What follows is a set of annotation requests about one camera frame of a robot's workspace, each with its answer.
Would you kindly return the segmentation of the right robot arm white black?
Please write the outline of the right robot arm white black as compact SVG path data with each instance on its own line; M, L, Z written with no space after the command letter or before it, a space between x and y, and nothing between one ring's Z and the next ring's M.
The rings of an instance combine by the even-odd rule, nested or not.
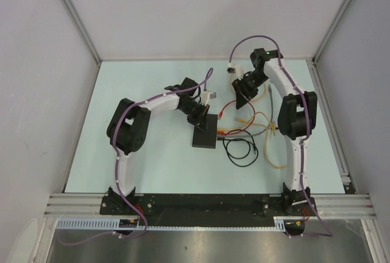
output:
M282 98L277 125L284 136L287 152L287 173L281 194L282 210L288 215L302 213L310 202L307 178L308 141L316 126L317 95L304 91L285 68L279 50L254 50L250 55L253 71L244 73L239 65L228 64L227 72L234 74L232 86L236 109L240 109L258 94L258 87L270 80Z

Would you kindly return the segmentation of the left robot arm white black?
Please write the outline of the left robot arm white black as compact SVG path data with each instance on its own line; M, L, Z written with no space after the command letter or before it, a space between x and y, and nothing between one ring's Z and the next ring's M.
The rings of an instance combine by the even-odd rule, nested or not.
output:
M162 93L146 100L134 102L124 98L119 102L108 125L107 137L116 152L114 182L109 192L117 194L113 206L121 214L130 213L135 206L135 175L129 163L143 146L153 117L179 110L194 128L207 131L208 103L216 98L216 93L200 88L206 82L185 78L181 84L167 86Z

